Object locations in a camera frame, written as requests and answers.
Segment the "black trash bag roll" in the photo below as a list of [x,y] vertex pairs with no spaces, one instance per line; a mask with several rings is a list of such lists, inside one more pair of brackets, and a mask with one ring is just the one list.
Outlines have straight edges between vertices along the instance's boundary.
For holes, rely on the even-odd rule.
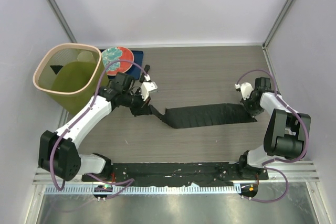
[[140,83],[143,83],[144,81],[146,81],[149,70],[150,70],[150,65],[145,65],[144,72],[141,73],[140,78],[139,78]]

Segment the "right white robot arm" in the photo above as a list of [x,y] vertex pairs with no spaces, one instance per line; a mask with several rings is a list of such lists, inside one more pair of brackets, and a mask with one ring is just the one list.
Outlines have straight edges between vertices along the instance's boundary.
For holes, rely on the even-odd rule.
[[311,117],[290,107],[272,89],[270,78],[257,78],[254,85],[236,83],[235,89],[241,93],[241,103],[253,119],[261,112],[270,115],[263,144],[239,157],[239,177],[250,179],[273,162],[294,163],[302,159],[308,148]]

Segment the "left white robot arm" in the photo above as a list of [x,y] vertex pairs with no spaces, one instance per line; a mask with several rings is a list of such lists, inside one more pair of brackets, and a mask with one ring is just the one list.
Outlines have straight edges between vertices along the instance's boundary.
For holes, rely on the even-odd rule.
[[112,175],[111,159],[97,153],[79,154],[78,148],[88,133],[115,108],[124,106],[133,114],[142,114],[148,107],[150,93],[157,85],[148,75],[136,91],[134,78],[118,73],[107,86],[101,86],[87,105],[68,123],[54,132],[45,131],[40,137],[38,166],[64,181],[76,175],[93,174],[105,182]]

